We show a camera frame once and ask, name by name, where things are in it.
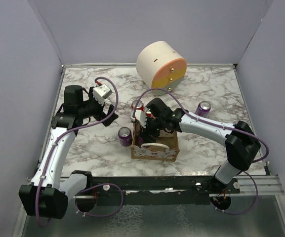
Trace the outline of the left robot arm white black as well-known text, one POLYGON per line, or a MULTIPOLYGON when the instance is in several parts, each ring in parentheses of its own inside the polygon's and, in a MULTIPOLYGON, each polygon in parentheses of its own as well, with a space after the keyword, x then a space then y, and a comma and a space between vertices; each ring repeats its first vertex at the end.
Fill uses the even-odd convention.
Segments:
POLYGON ((109 106, 107 113, 103 111, 105 99, 111 94, 112 90, 100 83, 89 90, 80 85, 65 87, 64 102, 52 118, 49 143, 39 168, 30 184, 19 189, 27 215, 62 219, 73 196, 92 192, 89 172, 75 171, 64 182, 60 178, 68 151, 80 127, 84 126, 84 119, 94 118, 109 126, 118 118, 114 105, 109 106))

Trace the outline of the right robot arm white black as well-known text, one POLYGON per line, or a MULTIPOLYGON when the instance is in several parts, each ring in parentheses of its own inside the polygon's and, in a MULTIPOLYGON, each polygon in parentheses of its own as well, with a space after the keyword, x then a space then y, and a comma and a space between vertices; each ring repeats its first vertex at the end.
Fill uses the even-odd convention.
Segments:
POLYGON ((261 145, 246 122, 221 123, 187 112, 182 108, 172 110, 162 99, 155 98, 146 108, 152 116, 137 110, 132 115, 142 127, 140 136, 147 143, 154 143, 161 131, 185 132, 207 138, 226 149, 227 159, 211 179, 211 187, 222 193, 231 180, 242 171, 247 171, 261 145))

